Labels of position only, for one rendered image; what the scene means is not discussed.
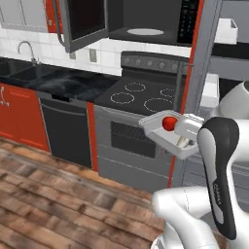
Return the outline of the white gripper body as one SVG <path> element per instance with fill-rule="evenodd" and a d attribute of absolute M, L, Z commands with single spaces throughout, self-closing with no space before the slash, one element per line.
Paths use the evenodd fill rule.
<path fill-rule="evenodd" d="M 196 141 L 197 133 L 204 123 L 204 118 L 194 114 L 184 114 L 176 123 L 174 131 L 176 134 Z"/>

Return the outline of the pale fish piece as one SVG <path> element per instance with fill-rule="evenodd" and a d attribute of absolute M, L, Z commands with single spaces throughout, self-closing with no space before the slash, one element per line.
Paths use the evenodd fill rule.
<path fill-rule="evenodd" d="M 177 141 L 177 146 L 179 148 L 186 148 L 190 144 L 191 140 L 181 136 Z"/>

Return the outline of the red tomato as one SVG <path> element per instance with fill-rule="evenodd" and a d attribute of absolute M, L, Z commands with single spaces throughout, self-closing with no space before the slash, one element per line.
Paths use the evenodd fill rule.
<path fill-rule="evenodd" d="M 173 131 L 177 123 L 177 119 L 174 117 L 165 117 L 162 120 L 162 127 L 167 131 Z"/>

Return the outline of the grey oven door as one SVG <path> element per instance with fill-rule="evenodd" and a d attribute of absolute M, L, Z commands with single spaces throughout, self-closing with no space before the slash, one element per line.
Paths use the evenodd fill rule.
<path fill-rule="evenodd" d="M 98 146 L 121 150 L 148 163 L 170 164 L 171 155 L 150 140 L 139 125 L 142 115 L 94 106 L 95 134 Z"/>

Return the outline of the white microwave turntable plate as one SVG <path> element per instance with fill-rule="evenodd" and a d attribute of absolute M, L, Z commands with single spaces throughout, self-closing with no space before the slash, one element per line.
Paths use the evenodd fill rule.
<path fill-rule="evenodd" d="M 162 35 L 163 31 L 151 28 L 133 28 L 129 29 L 127 33 L 139 36 L 158 36 Z"/>

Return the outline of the black microwave oven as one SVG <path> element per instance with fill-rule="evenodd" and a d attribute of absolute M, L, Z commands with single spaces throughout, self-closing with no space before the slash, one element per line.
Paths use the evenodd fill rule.
<path fill-rule="evenodd" d="M 109 38 L 172 46 L 192 44 L 199 0 L 108 0 Z M 163 31 L 158 36 L 127 33 L 133 28 Z"/>

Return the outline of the grey microwave door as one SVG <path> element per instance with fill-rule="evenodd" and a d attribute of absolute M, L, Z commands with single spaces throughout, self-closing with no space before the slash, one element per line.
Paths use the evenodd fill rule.
<path fill-rule="evenodd" d="M 67 53 L 108 36 L 107 0 L 53 0 L 56 34 Z"/>

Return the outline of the red cupboard door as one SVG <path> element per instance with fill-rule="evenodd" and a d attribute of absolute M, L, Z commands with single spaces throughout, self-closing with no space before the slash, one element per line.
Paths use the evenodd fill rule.
<path fill-rule="evenodd" d="M 3 83 L 1 87 L 5 87 L 4 97 L 10 107 L 0 103 L 0 137 L 48 152 L 50 147 L 37 93 Z"/>

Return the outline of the white fridge drawer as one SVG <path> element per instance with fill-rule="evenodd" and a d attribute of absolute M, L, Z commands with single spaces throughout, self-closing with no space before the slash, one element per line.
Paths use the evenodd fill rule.
<path fill-rule="evenodd" d="M 206 75 L 200 105 L 215 108 L 219 104 L 219 75 L 208 73 Z"/>

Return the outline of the grey stove with black hob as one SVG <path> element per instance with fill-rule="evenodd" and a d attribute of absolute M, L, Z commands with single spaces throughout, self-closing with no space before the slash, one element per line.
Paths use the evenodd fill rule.
<path fill-rule="evenodd" d="M 140 65 L 136 65 L 138 58 L 142 60 Z M 161 62 L 165 64 L 162 69 L 159 68 Z M 171 69 L 172 64 L 178 64 L 177 71 Z M 180 55 L 123 52 L 122 76 L 94 100 L 94 106 L 134 113 L 143 118 L 163 110 L 180 111 L 188 65 L 189 60 Z M 148 163 L 97 143 L 96 147 L 100 176 L 148 193 L 167 187 L 170 164 Z"/>

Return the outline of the grey fridge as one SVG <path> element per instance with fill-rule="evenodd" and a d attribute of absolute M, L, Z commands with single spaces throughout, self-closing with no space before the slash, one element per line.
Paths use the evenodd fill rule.
<path fill-rule="evenodd" d="M 214 44 L 219 18 L 234 19 L 236 45 Z M 249 81 L 249 0 L 199 0 L 190 64 L 180 112 L 207 118 L 212 108 L 200 102 L 208 73 L 218 74 L 223 88 Z"/>

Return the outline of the white box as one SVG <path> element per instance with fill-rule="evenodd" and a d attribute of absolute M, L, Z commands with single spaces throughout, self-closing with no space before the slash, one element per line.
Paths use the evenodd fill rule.
<path fill-rule="evenodd" d="M 220 18 L 216 30 L 216 44 L 235 45 L 237 43 L 238 27 L 232 18 Z"/>

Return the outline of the black dishwasher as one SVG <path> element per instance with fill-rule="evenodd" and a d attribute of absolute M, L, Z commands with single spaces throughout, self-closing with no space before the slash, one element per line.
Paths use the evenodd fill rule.
<path fill-rule="evenodd" d="M 54 157 L 91 168 L 87 103 L 38 92 Z"/>

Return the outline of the silver tap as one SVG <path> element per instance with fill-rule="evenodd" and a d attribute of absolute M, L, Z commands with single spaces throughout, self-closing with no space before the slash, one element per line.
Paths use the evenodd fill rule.
<path fill-rule="evenodd" d="M 30 50 L 30 56 L 31 56 L 31 62 L 33 65 L 38 65 L 40 64 L 40 61 L 39 59 L 36 59 L 35 56 L 34 56 L 34 52 L 33 52 L 33 48 L 31 46 L 31 44 L 28 42 L 28 41 L 21 41 L 19 44 L 18 44 L 18 53 L 20 54 L 20 47 L 22 45 L 26 44 Z"/>

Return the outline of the grey wall cupboards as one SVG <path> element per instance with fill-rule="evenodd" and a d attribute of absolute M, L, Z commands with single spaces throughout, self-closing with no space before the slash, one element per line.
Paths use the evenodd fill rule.
<path fill-rule="evenodd" d="M 48 32 L 46 0 L 0 0 L 0 24 L 3 28 Z"/>

